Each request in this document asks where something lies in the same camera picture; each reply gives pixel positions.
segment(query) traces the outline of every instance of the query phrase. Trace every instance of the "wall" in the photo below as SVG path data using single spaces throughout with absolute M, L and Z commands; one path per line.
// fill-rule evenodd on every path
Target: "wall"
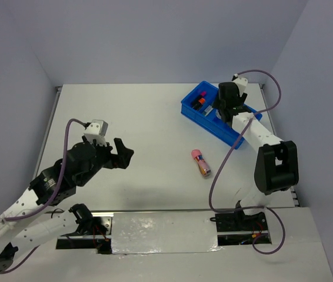
M 333 1 L 308 1 L 272 73 L 283 90 L 272 117 L 298 146 L 297 192 L 312 209 L 333 272 Z M 271 82 L 266 94 L 276 97 Z
M 0 1 L 0 214 L 26 189 L 55 89 Z
M 6 0 L 54 85 L 270 71 L 306 2 Z

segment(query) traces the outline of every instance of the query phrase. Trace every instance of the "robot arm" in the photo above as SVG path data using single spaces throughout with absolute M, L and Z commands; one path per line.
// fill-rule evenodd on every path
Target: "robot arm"
M 85 209 L 80 207 L 80 209 L 74 210 L 74 206 L 69 212 L 65 213 L 66 217 L 63 218 L 68 221 L 68 224 L 59 222 L 60 217 L 57 217 L 47 222 L 46 225 L 39 224 L 27 228 L 40 215 L 54 209 L 63 199 L 74 195 L 76 187 L 84 186 L 101 168 L 126 169 L 128 167 L 134 151 L 126 148 L 121 139 L 115 138 L 117 154 L 111 153 L 113 148 L 104 138 L 108 127 L 107 123 L 102 120 L 93 120 L 91 123 L 85 124 L 85 127 L 84 136 L 82 137 L 83 142 L 75 144 L 72 149 L 67 151 L 66 168 L 62 183 L 51 204 L 34 216 L 14 221 L 5 220 L 8 217 L 26 216 L 38 210 L 50 199 L 56 189 L 62 159 L 57 160 L 52 167 L 43 170 L 39 176 L 31 181 L 23 195 L 0 215 L 0 270 L 7 269 L 14 256 L 19 256 L 32 246 L 38 246 L 48 241 L 51 236 L 70 233 L 70 229 L 74 228 L 76 230 L 76 224 L 80 226 L 82 218 L 85 218 L 85 220 L 88 218 L 92 221 L 92 214 L 86 207 Z
M 232 82 L 219 84 L 213 108 L 234 131 L 242 132 L 250 119 L 245 140 L 258 152 L 254 170 L 255 185 L 240 201 L 238 207 L 264 206 L 273 192 L 286 191 L 298 183 L 297 148 L 292 141 L 283 141 L 265 128 L 244 104 L 248 81 L 235 75 Z M 244 210 L 246 215 L 259 213 L 258 209 Z

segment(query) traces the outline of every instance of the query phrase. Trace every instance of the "pink bottle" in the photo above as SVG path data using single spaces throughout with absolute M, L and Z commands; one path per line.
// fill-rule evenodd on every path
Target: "pink bottle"
M 191 151 L 192 158 L 197 162 L 199 167 L 199 171 L 203 175 L 203 177 L 207 177 L 211 174 L 211 169 L 209 168 L 208 164 L 202 157 L 202 153 L 199 150 Z

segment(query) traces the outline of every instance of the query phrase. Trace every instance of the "pink bottle cap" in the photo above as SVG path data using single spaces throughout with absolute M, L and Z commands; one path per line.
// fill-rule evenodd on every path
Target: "pink bottle cap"
M 199 151 L 198 149 L 195 149 L 193 151 L 191 151 L 191 156 L 193 159 L 195 159 L 196 157 L 202 155 L 201 151 Z

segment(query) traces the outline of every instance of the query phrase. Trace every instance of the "blue bin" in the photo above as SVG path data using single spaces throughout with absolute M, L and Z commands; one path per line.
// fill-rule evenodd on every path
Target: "blue bin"
M 217 87 L 208 83 L 207 81 L 202 81 L 181 101 L 181 114 L 191 119 L 193 122 L 199 124 L 204 129 L 215 135 L 217 138 L 224 141 L 226 144 L 232 146 L 238 138 L 239 133 L 231 129 L 226 123 L 224 123 L 216 116 L 216 109 L 213 109 L 208 116 L 203 115 L 204 110 L 214 102 L 218 90 L 219 89 Z M 200 108 L 200 110 L 194 110 L 191 108 L 191 102 L 203 91 L 206 91 L 206 95 L 204 96 L 206 102 L 203 104 L 203 107 Z M 249 108 L 253 113 L 256 112 L 256 110 L 252 109 L 251 107 Z M 261 118 L 261 113 L 256 115 L 256 119 L 260 120 Z M 244 140 L 244 138 L 241 138 L 235 149 L 238 149 Z

